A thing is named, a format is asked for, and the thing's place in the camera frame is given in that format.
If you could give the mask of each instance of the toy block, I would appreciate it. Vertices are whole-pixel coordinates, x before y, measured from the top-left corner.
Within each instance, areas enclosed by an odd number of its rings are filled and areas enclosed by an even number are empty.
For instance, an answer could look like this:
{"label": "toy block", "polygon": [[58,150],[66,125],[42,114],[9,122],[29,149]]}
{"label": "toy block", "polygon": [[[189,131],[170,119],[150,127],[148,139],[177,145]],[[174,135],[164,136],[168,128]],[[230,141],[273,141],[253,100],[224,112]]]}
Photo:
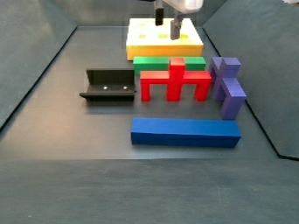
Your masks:
{"label": "toy block", "polygon": [[169,57],[134,57],[133,68],[134,74],[140,71],[166,71]]}
{"label": "toy block", "polygon": [[166,84],[165,99],[177,102],[181,98],[182,84],[196,84],[194,99],[205,101],[210,86],[210,75],[206,71],[184,71],[182,58],[169,60],[169,71],[141,71],[141,101],[150,100],[149,85]]}
{"label": "toy block", "polygon": [[[169,59],[172,57],[134,57],[133,68],[134,74],[140,71],[166,71]],[[205,68],[205,60],[202,57],[182,57],[186,71],[200,71]]]}
{"label": "toy block", "polygon": [[134,117],[132,144],[233,148],[241,135],[234,121]]}
{"label": "toy block", "polygon": [[209,75],[210,75],[210,80],[214,82],[217,78],[217,74],[220,73],[220,62],[221,62],[221,57],[212,57],[210,62],[209,62]]}
{"label": "toy block", "polygon": [[182,58],[169,59],[168,73],[169,73],[169,79],[170,80],[173,80],[173,81],[181,81],[182,80],[182,74],[184,74]]}
{"label": "toy block", "polygon": [[201,56],[202,43],[194,30],[192,21],[181,21],[181,36],[170,40],[170,21],[162,20],[162,25],[154,25],[153,18],[130,18],[125,40],[126,60],[137,56],[164,57],[198,57]]}
{"label": "toy block", "polygon": [[165,99],[168,102],[177,102],[181,99],[182,84],[169,83],[165,90]]}
{"label": "toy block", "polygon": [[224,120],[236,119],[238,110],[246,95],[236,78],[217,77],[212,95],[214,100],[224,101],[220,108],[220,116]]}
{"label": "toy block", "polygon": [[214,82],[217,76],[222,78],[236,78],[238,69],[240,63],[237,58],[212,57],[209,63],[212,82]]}
{"label": "toy block", "polygon": [[169,73],[168,71],[141,71],[140,82],[150,84],[168,84]]}

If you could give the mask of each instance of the black metal holder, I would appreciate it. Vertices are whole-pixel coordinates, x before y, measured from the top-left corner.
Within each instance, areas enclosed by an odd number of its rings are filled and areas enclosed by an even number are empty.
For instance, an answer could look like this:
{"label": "black metal holder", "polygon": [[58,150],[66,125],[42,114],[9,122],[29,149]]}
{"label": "black metal holder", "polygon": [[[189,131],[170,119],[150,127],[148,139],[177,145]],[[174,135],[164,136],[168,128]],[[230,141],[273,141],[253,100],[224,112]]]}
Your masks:
{"label": "black metal holder", "polygon": [[86,100],[132,101],[134,99],[134,70],[88,69],[88,91],[78,95]]}

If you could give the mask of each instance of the gray floor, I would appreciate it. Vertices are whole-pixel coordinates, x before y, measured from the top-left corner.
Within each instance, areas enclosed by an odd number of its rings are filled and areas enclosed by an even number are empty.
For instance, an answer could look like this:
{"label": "gray floor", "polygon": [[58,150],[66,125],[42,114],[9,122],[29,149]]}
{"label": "gray floor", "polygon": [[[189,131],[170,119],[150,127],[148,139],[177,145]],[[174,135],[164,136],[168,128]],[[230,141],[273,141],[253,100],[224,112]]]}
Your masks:
{"label": "gray floor", "polygon": [[[200,30],[204,58],[216,53]],[[221,102],[196,102],[193,86],[180,102],[166,102],[165,87],[152,89],[153,99],[140,101],[138,77],[134,102],[110,105],[86,103],[86,68],[132,67],[126,61],[126,28],[80,27],[53,61],[38,87],[1,133],[0,159],[134,159],[134,158],[256,158],[274,157],[270,146],[244,107],[237,116],[241,140],[234,149],[132,145],[134,116],[220,119]]]}
{"label": "gray floor", "polygon": [[220,103],[190,88],[178,103],[162,87],[132,105],[78,97],[86,68],[132,66],[125,38],[126,28],[77,29],[1,132],[0,223],[297,223],[299,165],[276,158],[246,107],[236,149],[132,146],[133,116],[220,119]]}

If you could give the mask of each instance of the blue block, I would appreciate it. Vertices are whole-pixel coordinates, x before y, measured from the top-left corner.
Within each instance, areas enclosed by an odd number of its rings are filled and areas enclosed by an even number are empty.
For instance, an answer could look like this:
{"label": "blue block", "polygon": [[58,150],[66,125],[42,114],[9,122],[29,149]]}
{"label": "blue block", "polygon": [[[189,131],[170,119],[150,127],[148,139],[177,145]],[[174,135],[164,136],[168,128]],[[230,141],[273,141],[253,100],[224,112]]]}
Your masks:
{"label": "blue block", "polygon": [[240,139],[234,121],[136,117],[132,144],[233,148]]}

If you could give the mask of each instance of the red block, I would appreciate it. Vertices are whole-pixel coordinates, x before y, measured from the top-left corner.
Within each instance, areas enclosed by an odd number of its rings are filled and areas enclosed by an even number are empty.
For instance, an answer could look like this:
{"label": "red block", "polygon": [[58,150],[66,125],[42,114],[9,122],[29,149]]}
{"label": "red block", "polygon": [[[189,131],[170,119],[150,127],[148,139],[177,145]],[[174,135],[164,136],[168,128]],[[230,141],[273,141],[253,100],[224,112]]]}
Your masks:
{"label": "red block", "polygon": [[181,99],[182,84],[196,84],[194,99],[205,101],[210,86],[210,74],[206,71],[184,71],[182,58],[169,60],[169,71],[141,71],[141,101],[150,100],[149,85],[166,84],[166,101],[177,102]]}
{"label": "red block", "polygon": [[181,81],[184,74],[184,60],[182,58],[172,58],[169,60],[168,72],[170,76],[170,80]]}

